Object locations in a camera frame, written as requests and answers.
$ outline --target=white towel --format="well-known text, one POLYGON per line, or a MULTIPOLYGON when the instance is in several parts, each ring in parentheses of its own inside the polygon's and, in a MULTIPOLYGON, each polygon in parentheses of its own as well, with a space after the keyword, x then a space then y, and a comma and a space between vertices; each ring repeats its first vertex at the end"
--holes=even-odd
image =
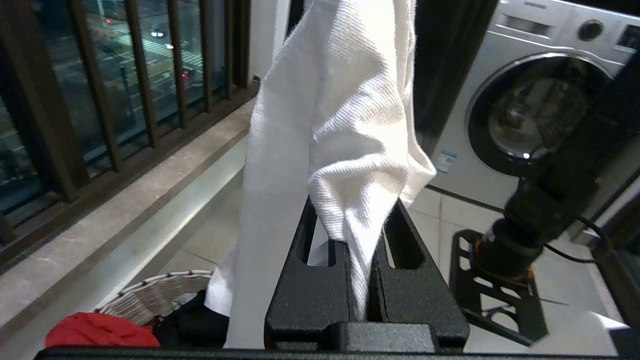
POLYGON ((349 244, 356 315, 382 225, 435 169, 413 131, 415 0, 315 0, 258 94, 240 233, 205 304, 230 315, 226 347, 262 348, 264 316, 307 195, 349 244))

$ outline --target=red cloth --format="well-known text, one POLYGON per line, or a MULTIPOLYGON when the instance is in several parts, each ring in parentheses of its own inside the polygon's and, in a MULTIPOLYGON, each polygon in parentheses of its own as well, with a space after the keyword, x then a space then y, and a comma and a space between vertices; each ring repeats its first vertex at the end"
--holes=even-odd
POLYGON ((75 313, 49 331, 45 347, 55 346, 159 347, 148 327, 98 313, 75 313))

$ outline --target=wicker basket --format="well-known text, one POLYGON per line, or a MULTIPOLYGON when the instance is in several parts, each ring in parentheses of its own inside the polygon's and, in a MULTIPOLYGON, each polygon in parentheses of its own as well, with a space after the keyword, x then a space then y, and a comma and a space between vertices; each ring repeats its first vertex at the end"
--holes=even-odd
POLYGON ((161 321, 206 289, 211 274, 192 270, 150 277, 122 290, 95 312, 125 318, 140 326, 161 321))

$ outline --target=front-load washing machine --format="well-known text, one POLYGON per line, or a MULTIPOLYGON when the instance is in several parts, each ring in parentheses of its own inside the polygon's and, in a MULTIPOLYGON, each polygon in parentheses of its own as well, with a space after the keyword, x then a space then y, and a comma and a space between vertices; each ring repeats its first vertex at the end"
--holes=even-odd
POLYGON ((504 208, 640 47, 640 18, 556 0, 501 0, 433 153, 431 184, 504 208))

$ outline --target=washing machine label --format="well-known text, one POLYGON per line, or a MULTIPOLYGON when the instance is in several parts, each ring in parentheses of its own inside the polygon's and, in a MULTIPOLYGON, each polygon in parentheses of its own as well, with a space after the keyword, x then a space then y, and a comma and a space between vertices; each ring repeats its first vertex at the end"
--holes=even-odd
POLYGON ((436 169, 439 172, 448 174, 449 173, 449 167, 451 166, 451 164, 453 164, 453 161, 458 157, 458 155, 455 155, 453 152, 449 152, 446 150, 443 150, 440 153, 440 157, 438 158, 438 161, 436 161, 436 169))

